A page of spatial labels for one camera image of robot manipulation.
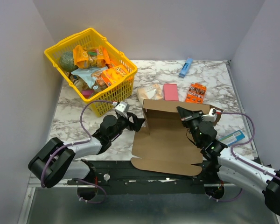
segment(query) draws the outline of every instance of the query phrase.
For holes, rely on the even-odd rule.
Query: white wall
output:
[[[47,138],[61,84],[43,54],[53,44],[31,0],[0,1],[0,224],[17,223]]]
[[[280,168],[280,0],[266,0],[231,62],[262,161]]]
[[[94,27],[131,59],[231,59],[264,0],[33,0],[55,41]]]

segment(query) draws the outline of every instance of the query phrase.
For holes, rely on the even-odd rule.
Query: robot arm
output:
[[[128,109],[129,105],[127,103],[118,103],[115,107],[117,118],[113,115],[105,116],[91,139],[73,142],[62,142],[58,138],[50,139],[30,161],[28,168],[38,179],[41,179],[50,156],[60,147],[67,146],[57,153],[48,168],[45,169],[44,185],[51,188],[62,179],[84,179],[91,176],[93,169],[88,161],[73,160],[105,152],[112,142],[122,134],[124,129],[139,131],[145,119],[137,118],[135,114],[128,112]]]
[[[189,111],[177,107],[184,127],[192,134],[193,144],[201,149],[204,158],[210,161],[210,170],[222,181],[230,182],[264,199],[266,206],[280,216],[280,170],[262,166],[233,152],[216,140],[217,131],[212,121],[216,110],[208,115],[202,111]]]

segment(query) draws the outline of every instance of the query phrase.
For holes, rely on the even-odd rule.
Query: marble surface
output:
[[[178,74],[184,61],[133,61],[138,67],[135,76],[133,93],[126,99],[130,104],[130,111],[138,117],[143,117],[141,104],[136,96],[136,88],[140,86],[150,86],[151,84],[175,83],[178,86],[179,100],[184,101],[190,84],[201,83],[207,86],[206,97],[203,103],[212,104],[229,112],[238,112],[238,102],[234,93],[231,80],[225,65],[222,61],[194,61],[186,77],[179,78]],[[85,106],[82,99],[76,92],[63,82],[56,113],[54,116],[50,138],[58,137],[63,141],[80,140],[86,138],[86,133],[82,130],[79,118]],[[96,117],[91,110],[86,110],[83,116],[85,128],[90,133],[98,129],[103,117]],[[218,138],[224,137],[238,129],[245,135],[244,122],[238,115],[223,115],[216,125]],[[103,154],[84,157],[88,160],[130,160],[133,145],[134,132],[125,130],[112,146]],[[235,151],[253,159],[251,145],[235,148]]]

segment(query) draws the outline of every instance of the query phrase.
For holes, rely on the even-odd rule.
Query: screw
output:
[[[105,181],[108,181],[109,179],[110,179],[110,175],[109,175],[109,174],[105,174],[105,175],[104,175],[104,180],[105,180]]]

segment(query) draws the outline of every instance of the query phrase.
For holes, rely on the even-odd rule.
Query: plastic basket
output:
[[[59,58],[61,54],[66,51],[72,51],[78,44],[80,44],[83,47],[96,47],[98,45],[104,46],[108,50],[110,59],[112,59],[118,65],[123,64],[126,67],[129,74],[126,75],[121,82],[111,85],[107,89],[97,93],[95,96],[86,99],[68,78],[69,73],[64,71],[59,66]],[[132,94],[134,77],[138,70],[137,67],[125,56],[123,52],[120,52],[116,48],[114,48],[107,41],[107,38],[103,37],[93,28],[88,28],[80,33],[73,34],[65,38],[64,40],[60,41],[54,46],[46,49],[45,55],[53,63],[53,66],[60,72],[60,74],[69,83],[69,85],[86,103],[97,99],[121,101]],[[90,108],[98,117],[100,117],[104,113],[112,109],[112,105],[109,103],[97,102],[91,104]]]

